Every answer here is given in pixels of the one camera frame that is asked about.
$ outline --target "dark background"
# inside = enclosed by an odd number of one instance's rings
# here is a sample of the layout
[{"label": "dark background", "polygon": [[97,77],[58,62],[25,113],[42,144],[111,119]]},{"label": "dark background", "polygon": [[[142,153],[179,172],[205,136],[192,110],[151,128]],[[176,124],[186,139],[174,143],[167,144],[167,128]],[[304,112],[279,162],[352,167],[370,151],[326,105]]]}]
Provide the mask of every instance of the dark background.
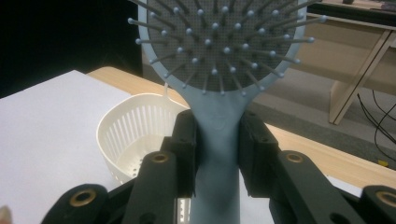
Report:
[{"label": "dark background", "polygon": [[127,0],[0,1],[0,98],[71,70],[142,75]]}]

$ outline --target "white surface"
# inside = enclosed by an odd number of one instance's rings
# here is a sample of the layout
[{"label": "white surface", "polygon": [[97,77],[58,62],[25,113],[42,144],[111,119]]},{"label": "white surface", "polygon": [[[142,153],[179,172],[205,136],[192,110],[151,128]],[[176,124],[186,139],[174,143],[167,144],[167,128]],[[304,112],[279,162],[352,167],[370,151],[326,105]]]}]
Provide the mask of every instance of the white surface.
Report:
[{"label": "white surface", "polygon": [[77,71],[0,99],[0,206],[39,223],[67,190],[118,183],[96,144],[101,117],[129,97]]}]

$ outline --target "floor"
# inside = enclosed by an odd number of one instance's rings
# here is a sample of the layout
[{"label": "floor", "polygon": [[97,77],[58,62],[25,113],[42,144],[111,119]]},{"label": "floor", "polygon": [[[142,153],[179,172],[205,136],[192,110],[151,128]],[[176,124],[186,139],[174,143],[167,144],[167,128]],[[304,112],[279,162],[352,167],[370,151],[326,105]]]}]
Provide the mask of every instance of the floor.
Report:
[{"label": "floor", "polygon": [[[163,83],[147,64],[143,56],[143,77]],[[267,91],[257,96],[248,109],[258,114],[263,121],[292,133],[337,148],[367,161],[385,161],[390,169],[396,169],[396,145],[381,132],[376,142],[385,156],[375,146],[375,126],[364,116],[359,99],[355,99],[338,125],[329,120],[330,89],[333,80],[289,69]],[[371,90],[362,89],[361,100],[380,121],[384,113],[375,105]],[[385,110],[396,104],[396,96],[375,92],[377,103]],[[396,118],[396,109],[390,113]],[[381,125],[393,137],[396,136],[396,120],[386,117]]]}]

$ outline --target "screw hole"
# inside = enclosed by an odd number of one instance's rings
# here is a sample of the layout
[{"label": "screw hole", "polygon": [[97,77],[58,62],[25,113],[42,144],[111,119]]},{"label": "screw hole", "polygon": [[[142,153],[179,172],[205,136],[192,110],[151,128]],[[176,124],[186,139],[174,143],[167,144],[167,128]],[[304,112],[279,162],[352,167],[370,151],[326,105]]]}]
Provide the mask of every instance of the screw hole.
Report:
[{"label": "screw hole", "polygon": [[81,207],[91,203],[96,198],[96,192],[93,189],[84,189],[75,193],[70,198],[70,205],[74,207]]},{"label": "screw hole", "polygon": [[157,153],[151,158],[151,160],[154,162],[165,162],[168,160],[168,156],[162,153]]},{"label": "screw hole", "polygon": [[286,156],[286,158],[287,158],[289,161],[292,161],[292,162],[302,162],[302,161],[303,161],[303,157],[301,157],[301,156],[299,156],[299,155],[297,155],[297,154],[293,154],[293,153],[288,154],[288,155]]},{"label": "screw hole", "polygon": [[375,195],[382,203],[396,207],[396,194],[387,191],[379,191]]},{"label": "screw hole", "polygon": [[330,215],[330,220],[335,224],[350,224],[349,220],[337,213],[332,213]]}]

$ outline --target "brass insert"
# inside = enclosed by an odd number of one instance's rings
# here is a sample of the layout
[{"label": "brass insert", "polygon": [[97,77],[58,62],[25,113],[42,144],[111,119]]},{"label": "brass insert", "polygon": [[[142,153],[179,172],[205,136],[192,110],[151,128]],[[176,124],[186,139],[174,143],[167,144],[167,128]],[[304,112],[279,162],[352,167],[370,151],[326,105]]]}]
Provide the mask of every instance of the brass insert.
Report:
[{"label": "brass insert", "polygon": [[96,192],[93,189],[80,190],[70,199],[70,205],[81,207],[91,203],[96,198]]},{"label": "brass insert", "polygon": [[289,153],[288,155],[286,155],[286,158],[288,159],[288,161],[292,161],[292,162],[302,162],[303,161],[303,157],[301,157],[300,155],[297,155],[297,154],[293,154],[293,153]]},{"label": "brass insert", "polygon": [[168,159],[169,159],[168,156],[166,156],[165,154],[162,154],[162,153],[155,154],[151,158],[152,161],[158,162],[158,163],[168,161]]},{"label": "brass insert", "polygon": [[381,202],[396,208],[396,194],[387,191],[378,191],[375,195]]}]

